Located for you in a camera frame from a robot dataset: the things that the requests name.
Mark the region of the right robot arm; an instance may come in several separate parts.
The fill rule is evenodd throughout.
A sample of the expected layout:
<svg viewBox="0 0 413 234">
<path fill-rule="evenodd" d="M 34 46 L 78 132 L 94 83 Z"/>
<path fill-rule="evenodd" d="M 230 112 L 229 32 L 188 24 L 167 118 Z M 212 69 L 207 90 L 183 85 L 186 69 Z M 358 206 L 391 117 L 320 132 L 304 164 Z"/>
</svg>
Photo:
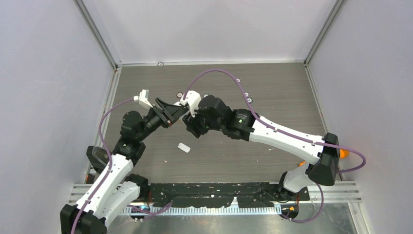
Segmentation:
<svg viewBox="0 0 413 234">
<path fill-rule="evenodd" d="M 284 172 L 280 178 L 276 194 L 283 200 L 291 200 L 302 188 L 312 183 L 323 186 L 335 184 L 340 154 L 336 148 L 336 135 L 307 135 L 271 122 L 247 109 L 231 110 L 213 95 L 201 98 L 192 93 L 182 98 L 177 105 L 188 110 L 183 122 L 196 138 L 215 130 L 231 139 L 266 144 L 303 159 L 303 165 Z"/>
</svg>

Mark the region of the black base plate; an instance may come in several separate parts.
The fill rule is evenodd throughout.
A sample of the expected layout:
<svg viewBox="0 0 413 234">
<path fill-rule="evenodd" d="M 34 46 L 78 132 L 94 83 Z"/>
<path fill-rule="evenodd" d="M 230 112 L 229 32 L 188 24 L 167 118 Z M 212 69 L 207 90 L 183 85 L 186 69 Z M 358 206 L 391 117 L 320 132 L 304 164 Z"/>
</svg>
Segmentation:
<svg viewBox="0 0 413 234">
<path fill-rule="evenodd" d="M 310 200 L 306 187 L 291 197 L 282 197 L 278 184 L 269 182 L 153 183 L 140 197 L 156 207 L 171 202 L 174 208 L 227 208 L 234 201 L 240 208 L 267 208 L 275 202 Z"/>
</svg>

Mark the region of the aluminium rail frame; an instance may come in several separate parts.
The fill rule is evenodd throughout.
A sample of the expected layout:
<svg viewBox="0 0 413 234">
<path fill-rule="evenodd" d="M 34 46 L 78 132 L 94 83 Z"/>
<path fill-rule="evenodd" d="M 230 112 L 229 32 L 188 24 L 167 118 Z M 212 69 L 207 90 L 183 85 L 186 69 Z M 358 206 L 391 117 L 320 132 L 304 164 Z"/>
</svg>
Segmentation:
<svg viewBox="0 0 413 234">
<path fill-rule="evenodd" d="M 75 184 L 71 197 L 69 199 L 69 205 L 74 205 L 82 196 L 91 188 L 91 184 Z M 320 186 L 324 197 L 324 208 L 327 203 L 358 203 L 361 202 L 361 196 L 358 193 L 356 184 L 351 181 L 337 181 L 334 186 Z M 321 195 L 317 185 L 312 184 L 307 186 L 308 194 L 310 196 L 309 201 L 300 201 L 301 204 L 313 204 L 321 202 Z M 162 207 L 156 207 L 153 203 L 145 203 L 142 201 L 134 201 L 137 208 L 144 209 L 150 213 L 159 211 Z M 171 207 L 165 212 L 159 215 L 286 215 L 290 206 L 295 206 L 295 202 L 280 203 L 275 202 L 274 205 L 267 208 L 240 208 L 237 202 L 227 208 L 174 208 Z"/>
</svg>

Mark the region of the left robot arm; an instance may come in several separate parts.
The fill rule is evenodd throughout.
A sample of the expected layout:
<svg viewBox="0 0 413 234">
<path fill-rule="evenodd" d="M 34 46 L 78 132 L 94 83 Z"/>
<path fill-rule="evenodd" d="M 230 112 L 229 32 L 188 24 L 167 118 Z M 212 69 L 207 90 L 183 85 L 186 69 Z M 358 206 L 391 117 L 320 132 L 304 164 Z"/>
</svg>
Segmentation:
<svg viewBox="0 0 413 234">
<path fill-rule="evenodd" d="M 146 146 L 144 139 L 159 127 L 168 128 L 190 110 L 189 104 L 168 104 L 156 98 L 142 117 L 137 111 L 123 116 L 121 137 L 107 150 L 108 163 L 91 188 L 74 205 L 60 211 L 63 234 L 105 234 L 113 221 L 134 200 L 149 197 L 148 180 L 131 174 Z"/>
</svg>

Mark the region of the white battery cover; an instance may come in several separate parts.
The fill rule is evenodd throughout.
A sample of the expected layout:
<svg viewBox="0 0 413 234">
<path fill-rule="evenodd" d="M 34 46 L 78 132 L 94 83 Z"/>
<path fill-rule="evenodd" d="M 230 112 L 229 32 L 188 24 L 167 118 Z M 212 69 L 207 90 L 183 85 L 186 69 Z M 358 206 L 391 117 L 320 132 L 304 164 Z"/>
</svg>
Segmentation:
<svg viewBox="0 0 413 234">
<path fill-rule="evenodd" d="M 182 150 L 185 153 L 189 153 L 190 150 L 191 150 L 191 148 L 189 146 L 187 146 L 187 145 L 185 145 L 181 142 L 177 145 L 177 147 L 178 147 L 178 149 Z"/>
</svg>

